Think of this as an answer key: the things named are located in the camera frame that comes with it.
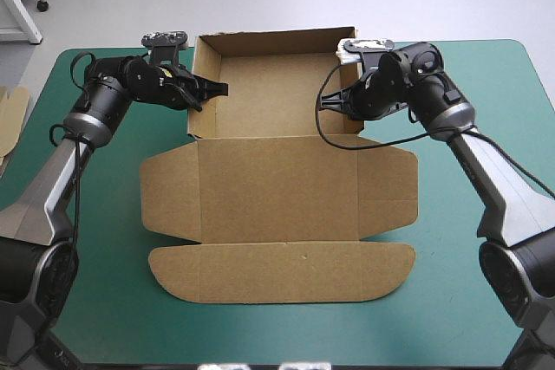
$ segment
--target chair wheel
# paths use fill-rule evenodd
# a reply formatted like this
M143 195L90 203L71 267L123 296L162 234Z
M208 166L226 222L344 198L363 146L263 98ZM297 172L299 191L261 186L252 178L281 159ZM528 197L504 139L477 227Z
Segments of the chair wheel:
M46 12L49 9L49 3L39 0L36 3L36 8L39 10L39 12Z

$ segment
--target black cable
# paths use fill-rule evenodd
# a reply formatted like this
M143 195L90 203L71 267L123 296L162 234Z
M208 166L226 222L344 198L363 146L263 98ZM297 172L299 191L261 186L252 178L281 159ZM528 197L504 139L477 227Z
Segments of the black cable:
M75 185L75 211L74 211L73 230L72 230L71 246L70 246L71 252L69 254L69 260L68 260L68 270L62 286L63 288L66 288L69 285L71 276L74 273L73 265L75 264L75 256L77 253L77 240L79 239L79 223L80 223L80 214L81 214L81 175L82 175L82 169L81 169L81 163L80 163L81 162L81 143L86 144L87 146L91 147L91 149L93 149L93 146L88 140L83 138L82 133L75 134L75 132L71 128L61 124L52 125L49 129L49 139L52 145L58 146L58 143L54 138L54 133L58 128L63 129L63 131L65 132L65 134L63 135L64 139L73 140L75 142L75 156L74 156L75 167L74 167L73 179L72 179ZM65 301L64 296L60 296L59 299L60 299L60 303ZM62 305L58 305L56 306L56 308L53 308L53 311L55 311L55 314L59 310L62 310ZM50 324L54 319L55 318L53 316L49 320L47 320L42 326L42 330L39 331L39 333L44 334L50 328Z
M324 91L324 89L326 88L326 86L328 85L328 82L330 82L331 76L337 71L338 68L341 67L341 64L337 64L328 74L328 76L326 77L325 81L323 82L322 86L320 87L320 91L318 91L318 96L316 99L316 105L314 106L314 115L315 115L315 119L316 119L316 129L318 131L318 134L320 135L320 137L323 139L324 142L326 142L328 145L331 145L333 147L336 147L338 149L343 149L345 151L361 151L364 149L377 149L380 147L387 147L387 146L393 146L393 145L400 145L401 143L407 143L407 142L412 142L414 140L418 140L418 139L422 139L422 138L426 138L427 136L429 136L430 134L433 133L439 133L439 132L447 132L447 131L454 131L456 129L453 128L449 128L449 129L441 129L438 130L436 132L427 132L427 133L421 133L421 134L417 134L416 136L412 136L410 138L405 138L405 139L399 139L399 140L393 140L391 142L386 142L386 143L378 143L376 145L365 145L365 146L344 146L344 145L340 145L338 143L335 143L333 141L331 141L323 132L322 130L322 126L320 125L320 101L322 99L322 92Z
M473 136L474 138L478 138L480 140L485 141L486 143L488 143L489 145L493 146L493 148L495 150L497 150L501 156L503 156L503 158L505 158L512 166L514 166L517 170L519 170L521 173L523 173L525 176L527 176L531 181L533 181L536 185L538 185L542 190L544 190L547 194L549 194L550 197L552 197L553 199L555 199L555 192L553 192L546 184L544 184L538 177L536 177L535 175L533 175L531 172L529 172L528 170L526 170L521 164L519 164L516 160L514 160L514 158L512 158L505 150L503 150L503 148L497 143L495 142L493 139L489 138L488 136L486 136L483 133L479 133L479 132L475 132L471 129L475 128L474 125L468 127L465 130L460 130L459 128L456 127L445 127L445 128L441 128L441 129L435 129L433 131L429 131L426 133L421 133L421 134L417 134L416 136L412 136L410 138L405 138L405 139L399 139L399 140L392 140L390 142L386 142L386 143L379 143L377 145L366 145L366 146L344 146L344 145L340 145L338 143L332 142L330 139L328 139L328 137L323 133L322 127L320 126L320 102L322 99L322 92L324 91L324 89L326 88L326 86L328 85L328 82L330 82L331 76L337 71L338 68L341 67L341 64L337 64L328 74L328 76L326 77L325 81L323 82L322 86L320 87L320 91L318 91L318 96L317 96L317 100L316 100L316 105L314 107L314 113L315 113L315 118L316 118L316 127L317 127L317 131L318 134L320 135L320 137L323 139L324 142L326 142L328 145L332 145L333 147L336 147L338 149L343 149L346 151L360 151L360 150L364 150L364 149L377 149L379 147L387 147L387 146L393 146L393 145L400 145L401 143L407 143L407 142L412 142L414 140L419 140L422 138L426 138L427 136L431 136L433 134L436 133L442 133L442 132L453 132L453 135L447 139L447 143L449 143L452 139L454 139L457 136L460 136L462 134L467 134L468 136ZM432 74L432 75L438 75L438 78L440 79L441 83L443 84L444 89L447 91L447 89L449 88L448 84L447 84L447 80L445 79L444 75L441 75L441 73L436 73L436 74Z
M513 165L515 168L517 168L519 171L521 171L531 181L536 183L542 190L547 192L550 195L551 198L555 199L555 192L553 192L551 190L551 188L549 188L538 177L533 175L531 172L526 170L521 164L519 164L516 160L514 160L511 157L511 155L509 155L507 152L505 152L503 150L503 148L497 142L495 142L493 139L489 138L488 136L486 136L483 133L474 132L474 131L464 132L464 134L467 134L468 136L474 136L474 138L481 139L481 140L485 141L486 143L488 143L489 145L493 146L497 150L497 152L499 152L501 154L501 156L503 156L503 158L505 158L511 165Z

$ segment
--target green table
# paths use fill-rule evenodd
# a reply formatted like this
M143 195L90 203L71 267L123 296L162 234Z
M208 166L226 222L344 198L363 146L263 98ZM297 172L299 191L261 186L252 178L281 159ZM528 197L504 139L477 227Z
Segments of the green table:
M555 184L552 107L524 48L513 41L437 42L447 71L476 106L478 125L547 184ZM96 49L99 57L142 49ZM65 51L42 91L0 181L10 204L52 152L49 126L78 95ZM189 49L187 64L192 59ZM405 112L368 123L363 135L391 140L419 133ZM183 145L186 114L135 104L82 181L81 269L56 334L83 361L250 362L330 360L369 365L499 365L513 326L483 278L475 230L482 204L450 151L421 140L420 216L377 238L408 242L415 269L395 293L373 302L199 305L165 292L147 264L152 248L182 244L140 220L139 165Z

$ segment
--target box lid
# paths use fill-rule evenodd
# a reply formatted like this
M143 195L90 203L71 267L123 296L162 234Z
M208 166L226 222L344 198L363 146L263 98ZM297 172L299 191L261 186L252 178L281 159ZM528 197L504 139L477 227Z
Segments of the box lid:
M200 244L154 249L154 276L190 302L355 302L407 278L415 251L402 243Z
M140 184L149 230L202 243L356 241L418 213L412 153L315 136L197 140L144 161Z

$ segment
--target cardboard piece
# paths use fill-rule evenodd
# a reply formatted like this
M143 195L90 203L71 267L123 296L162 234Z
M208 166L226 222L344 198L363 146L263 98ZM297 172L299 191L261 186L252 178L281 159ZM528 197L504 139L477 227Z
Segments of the cardboard piece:
M159 248L151 270L191 302L348 302L376 299L407 278L406 244L360 242L417 216L417 160L388 147L349 152L325 144L316 94L353 28L201 36L193 72L229 84L229 96L189 112L198 140L140 169L143 224L201 245ZM343 66L326 91L359 77ZM347 145L361 121L322 112Z
M8 94L6 87L0 87L0 166L16 147L28 103L27 88L16 87Z
M155 249L148 261L164 289L191 302L353 302L399 287L415 251L402 243L198 244Z
M198 140L143 163L143 224L202 243L357 241L416 220L416 169L401 149L316 136Z

